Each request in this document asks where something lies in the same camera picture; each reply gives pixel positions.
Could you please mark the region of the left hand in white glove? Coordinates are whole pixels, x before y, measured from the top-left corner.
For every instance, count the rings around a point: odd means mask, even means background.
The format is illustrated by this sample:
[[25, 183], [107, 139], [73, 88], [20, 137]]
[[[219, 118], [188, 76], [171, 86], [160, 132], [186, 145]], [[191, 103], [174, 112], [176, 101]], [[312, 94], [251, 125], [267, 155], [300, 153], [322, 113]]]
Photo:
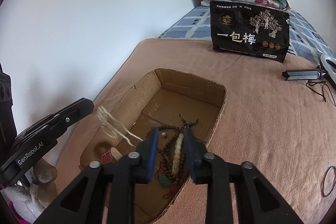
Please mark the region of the left hand in white glove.
[[29, 186], [17, 182], [3, 191], [19, 223], [34, 223], [57, 196], [55, 166], [40, 159], [28, 175], [32, 179]]

